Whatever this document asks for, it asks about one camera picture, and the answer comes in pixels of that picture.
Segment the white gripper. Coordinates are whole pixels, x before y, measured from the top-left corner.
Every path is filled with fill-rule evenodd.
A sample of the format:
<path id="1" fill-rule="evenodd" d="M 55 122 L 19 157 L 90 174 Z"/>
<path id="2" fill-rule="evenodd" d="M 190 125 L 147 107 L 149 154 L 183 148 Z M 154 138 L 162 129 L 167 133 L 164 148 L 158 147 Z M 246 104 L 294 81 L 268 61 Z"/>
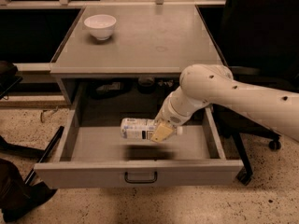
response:
<path id="1" fill-rule="evenodd" d="M 153 131 L 151 141 L 159 143 L 171 136 L 175 126 L 186 123 L 192 115 L 192 109 L 187 104 L 177 102 L 175 97 L 169 95 L 163 102 L 155 119 L 159 121 Z"/>

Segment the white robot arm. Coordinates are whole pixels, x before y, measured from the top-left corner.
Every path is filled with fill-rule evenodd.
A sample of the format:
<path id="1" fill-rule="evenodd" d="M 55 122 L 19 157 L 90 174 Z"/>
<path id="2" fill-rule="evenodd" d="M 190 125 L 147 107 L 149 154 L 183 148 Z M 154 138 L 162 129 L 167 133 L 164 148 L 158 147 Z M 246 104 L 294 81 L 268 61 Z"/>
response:
<path id="1" fill-rule="evenodd" d="M 162 142 L 194 112 L 221 105 L 265 128 L 299 141 L 299 94 L 235 81 L 223 65 L 194 64 L 180 75 L 179 87 L 164 100 L 151 140 Z"/>

